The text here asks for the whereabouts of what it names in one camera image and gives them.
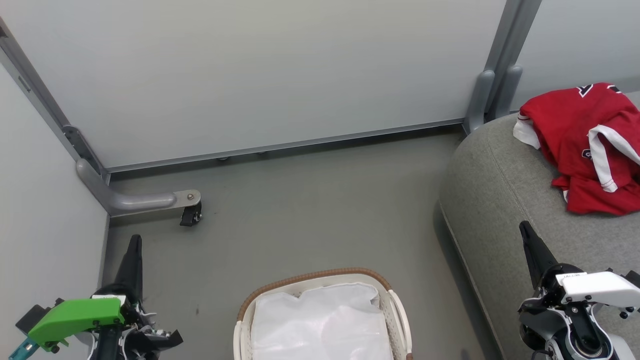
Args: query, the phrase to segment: white stripe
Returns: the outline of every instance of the white stripe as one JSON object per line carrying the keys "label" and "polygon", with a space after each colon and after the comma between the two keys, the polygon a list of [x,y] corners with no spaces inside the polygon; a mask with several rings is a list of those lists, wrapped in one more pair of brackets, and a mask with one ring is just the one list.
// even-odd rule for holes
{"label": "white stripe", "polygon": [[593,84],[578,86],[576,89],[580,90],[578,91],[578,94],[580,94],[581,97],[585,97],[591,91],[591,89],[593,89]]}
{"label": "white stripe", "polygon": [[[616,87],[616,85],[609,85],[607,86],[607,89],[614,88],[614,87]],[[616,94],[622,94],[622,91],[616,91]]]}
{"label": "white stripe", "polygon": [[518,116],[518,120],[516,120],[516,124],[513,127],[513,137],[527,145],[533,146],[536,150],[540,149],[538,135],[533,129],[533,120],[522,120],[520,116]]}
{"label": "white stripe", "polygon": [[591,147],[591,159],[593,165],[596,168],[596,174],[602,188],[606,192],[615,192],[618,189],[618,185],[613,181],[611,176],[611,168],[609,167],[609,160],[607,159],[607,153],[602,145],[602,142],[598,138],[598,134],[602,134],[618,151],[624,154],[626,157],[633,160],[640,165],[640,156],[636,150],[629,144],[627,139],[622,137],[617,131],[605,125],[598,125],[589,130],[589,146]]}

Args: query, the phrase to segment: cable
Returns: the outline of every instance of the cable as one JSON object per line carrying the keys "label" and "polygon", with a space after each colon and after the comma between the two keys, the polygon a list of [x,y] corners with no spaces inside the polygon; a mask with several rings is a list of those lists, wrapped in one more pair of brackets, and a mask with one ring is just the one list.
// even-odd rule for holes
{"label": "cable", "polygon": [[91,358],[93,357],[93,351],[95,350],[95,348],[97,348],[97,341],[95,338],[95,334],[92,332],[90,332],[91,334],[91,338],[93,339],[93,342],[91,344],[91,352],[89,353],[89,357],[86,358],[86,360],[91,360]]}
{"label": "cable", "polygon": [[158,315],[158,313],[145,313],[144,311],[142,311],[142,307],[140,306],[140,303],[136,304],[136,311],[138,312],[138,314],[140,314],[141,317],[146,319],[146,321],[148,321],[151,324],[154,324],[154,322],[152,322],[149,318],[151,316]]}
{"label": "cable", "polygon": [[554,353],[551,351],[546,351],[546,350],[536,350],[533,352],[533,354],[531,354],[531,360],[536,360],[536,355],[538,354],[545,354],[545,355],[549,355],[549,356],[553,356]]}
{"label": "cable", "polygon": [[126,343],[126,341],[127,341],[127,336],[129,336],[129,334],[130,334],[132,331],[135,331],[137,328],[138,328],[138,326],[137,326],[136,324],[134,324],[134,325],[129,329],[129,331],[127,331],[127,332],[124,334],[124,336],[122,337],[122,355],[124,356],[124,360],[127,360],[127,352],[126,352],[126,350],[124,349],[125,343]]}

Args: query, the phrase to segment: gray metal bracket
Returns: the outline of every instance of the gray metal bracket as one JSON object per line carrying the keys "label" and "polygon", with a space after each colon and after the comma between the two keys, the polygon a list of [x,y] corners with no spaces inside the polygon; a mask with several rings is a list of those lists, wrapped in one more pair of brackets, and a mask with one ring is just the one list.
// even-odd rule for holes
{"label": "gray metal bracket", "polygon": [[493,103],[489,107],[487,120],[497,119],[509,115],[511,110],[511,102],[516,94],[520,77],[522,76],[522,66],[513,65],[509,67],[504,74],[502,84],[496,93]]}
{"label": "gray metal bracket", "polygon": [[486,108],[486,102],[489,99],[489,92],[494,79],[495,73],[492,70],[481,72],[476,79],[476,85],[467,108],[467,116],[465,116],[465,120],[462,123],[467,135],[484,124],[484,109]]}
{"label": "gray metal bracket", "polygon": [[[495,69],[495,82],[489,94],[489,103],[486,107],[486,112],[490,115],[496,113],[496,99],[504,96],[501,94],[501,92],[505,92],[508,90],[512,90],[512,92],[515,92],[515,87],[511,88],[510,86],[506,85],[507,81],[514,80],[513,76],[515,74],[512,73],[512,78],[507,79],[507,77],[509,76],[508,73],[509,70],[512,69],[515,65],[516,61],[518,61],[520,51],[522,50],[522,46],[527,39],[527,35],[529,34],[529,30],[533,25],[533,21],[536,18],[536,14],[538,13],[538,8],[540,7],[542,0],[512,0],[512,3],[513,4],[509,6],[509,13],[504,14],[509,15],[504,19],[505,26],[502,27],[502,30],[506,31],[507,33],[504,39],[504,43],[502,43],[500,56],[495,62],[495,67],[493,68]],[[506,26],[508,20],[511,21],[509,27]]]}
{"label": "gray metal bracket", "polygon": [[68,124],[69,121],[62,112],[62,109],[60,109],[53,95],[51,95],[42,79],[40,79],[38,72],[26,54],[24,54],[22,48],[20,48],[15,37],[2,20],[2,17],[0,17],[0,49],[4,51],[9,62],[13,64],[20,74],[18,81],[28,93],[33,94],[38,99],[56,125],[62,128],[62,126]]}
{"label": "gray metal bracket", "polygon": [[65,138],[69,140],[71,146],[74,147],[78,155],[80,155],[80,158],[85,159],[104,180],[107,176],[107,172],[104,170],[100,160],[98,160],[98,157],[93,153],[93,150],[91,150],[91,147],[84,139],[80,129],[73,125],[64,125],[62,126],[62,132],[65,134]]}
{"label": "gray metal bracket", "polygon": [[93,169],[89,161],[79,159],[76,162],[78,177],[91,191],[100,205],[112,217],[133,215],[164,209],[188,208],[200,203],[198,190],[183,190],[179,192],[155,193],[145,195],[124,195],[111,189],[104,183],[102,177]]}

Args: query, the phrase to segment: metal support leg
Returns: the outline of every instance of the metal support leg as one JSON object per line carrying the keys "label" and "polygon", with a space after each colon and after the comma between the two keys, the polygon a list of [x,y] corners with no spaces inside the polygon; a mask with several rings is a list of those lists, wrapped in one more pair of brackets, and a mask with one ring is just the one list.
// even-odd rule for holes
{"label": "metal support leg", "polygon": [[489,108],[487,120],[497,119],[509,115],[511,102],[516,94],[516,88],[522,76],[522,66],[514,65],[507,69],[504,74],[502,84],[498,87],[498,92],[493,99],[493,104]]}
{"label": "metal support leg", "polygon": [[78,155],[82,159],[85,159],[89,165],[102,176],[103,179],[106,179],[107,172],[104,170],[104,167],[98,160],[98,157],[93,153],[89,143],[84,139],[84,136],[80,132],[80,129],[73,125],[64,125],[62,126],[62,132],[65,134],[65,138],[69,140],[71,146],[74,147]]}
{"label": "metal support leg", "polygon": [[79,159],[76,170],[80,179],[112,217],[146,213],[149,211],[190,208],[200,205],[198,190],[183,190],[172,193],[146,195],[124,195],[111,189],[104,183],[88,161]]}
{"label": "metal support leg", "polygon": [[492,70],[483,71],[478,75],[476,86],[467,108],[467,116],[462,124],[467,135],[484,124],[484,108],[489,98],[489,91],[491,91],[494,77],[495,74]]}
{"label": "metal support leg", "polygon": [[495,82],[489,93],[490,106],[485,108],[489,114],[488,120],[495,119],[498,117],[496,115],[505,115],[504,110],[499,111],[496,105],[496,101],[500,100],[500,98],[506,96],[500,100],[502,109],[511,105],[511,101],[506,99],[508,97],[513,98],[522,73],[522,68],[518,69],[515,63],[518,61],[520,51],[527,39],[527,34],[529,34],[541,3],[542,0],[518,0],[515,10],[513,8],[510,10],[510,13],[513,14],[511,25],[507,30],[507,37],[500,56],[493,68],[495,69]]}

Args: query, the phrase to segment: gray sofa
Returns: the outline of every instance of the gray sofa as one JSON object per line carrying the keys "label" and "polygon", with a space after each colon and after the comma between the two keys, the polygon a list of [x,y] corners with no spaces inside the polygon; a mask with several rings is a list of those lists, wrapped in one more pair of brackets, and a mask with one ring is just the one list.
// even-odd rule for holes
{"label": "gray sofa", "polygon": [[[640,213],[574,215],[550,185],[557,172],[540,151],[513,137],[516,115],[474,131],[453,156],[440,192],[442,212],[504,359],[529,359],[517,309],[532,295],[518,225],[528,220],[556,259],[587,272],[640,271]],[[640,316],[604,307],[603,328],[640,359]]]}

